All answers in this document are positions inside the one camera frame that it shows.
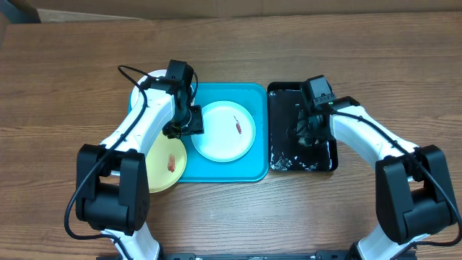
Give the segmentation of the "light blue plate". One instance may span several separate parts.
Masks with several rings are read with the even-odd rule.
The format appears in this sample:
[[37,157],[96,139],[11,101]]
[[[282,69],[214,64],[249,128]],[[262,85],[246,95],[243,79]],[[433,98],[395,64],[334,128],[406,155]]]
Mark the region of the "light blue plate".
[[231,101],[216,101],[202,109],[204,133],[193,135],[192,143],[205,158],[228,163],[250,151],[256,124],[246,108]]

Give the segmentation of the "white plate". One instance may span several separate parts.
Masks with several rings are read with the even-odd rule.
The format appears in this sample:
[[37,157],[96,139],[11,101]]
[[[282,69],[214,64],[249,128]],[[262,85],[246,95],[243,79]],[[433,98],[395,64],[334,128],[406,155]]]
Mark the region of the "white plate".
[[[159,70],[154,70],[154,71],[149,72],[148,75],[153,76],[153,77],[163,77],[166,75],[166,73],[167,73],[166,69],[159,69]],[[147,79],[147,76],[143,76],[141,79],[138,80],[137,83],[140,85],[146,79]],[[139,89],[137,86],[134,86],[133,90],[131,91],[131,95],[130,95],[128,111],[131,111],[134,108],[138,99],[139,99]]]

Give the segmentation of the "green yellow sponge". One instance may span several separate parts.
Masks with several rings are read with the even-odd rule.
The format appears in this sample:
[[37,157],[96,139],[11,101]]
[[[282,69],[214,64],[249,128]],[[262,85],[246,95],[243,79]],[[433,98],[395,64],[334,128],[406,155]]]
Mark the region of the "green yellow sponge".
[[297,115],[295,127],[296,137],[299,143],[306,147],[313,146],[319,143],[317,138],[318,119],[316,116],[308,116],[303,110],[300,110]]

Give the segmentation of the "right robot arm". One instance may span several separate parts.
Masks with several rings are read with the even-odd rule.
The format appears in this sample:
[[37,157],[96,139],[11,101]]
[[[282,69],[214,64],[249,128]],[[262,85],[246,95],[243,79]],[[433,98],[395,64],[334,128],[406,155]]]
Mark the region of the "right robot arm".
[[387,130],[350,96],[338,98],[322,75],[299,82],[304,108],[295,136],[340,141],[375,171],[378,225],[353,243],[346,259],[400,259],[417,246],[451,247],[427,237],[461,224],[447,160],[435,145],[420,147]]

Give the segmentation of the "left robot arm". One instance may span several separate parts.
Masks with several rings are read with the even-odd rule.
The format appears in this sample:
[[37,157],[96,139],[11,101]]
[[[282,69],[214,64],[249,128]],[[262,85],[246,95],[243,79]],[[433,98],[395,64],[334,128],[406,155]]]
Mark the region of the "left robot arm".
[[76,190],[64,228],[76,240],[110,239],[120,259],[158,259],[160,244],[146,223],[149,185],[146,156],[159,134],[169,139],[203,134],[199,86],[193,68],[170,60],[163,76],[134,83],[139,97],[121,125],[99,145],[77,154]]

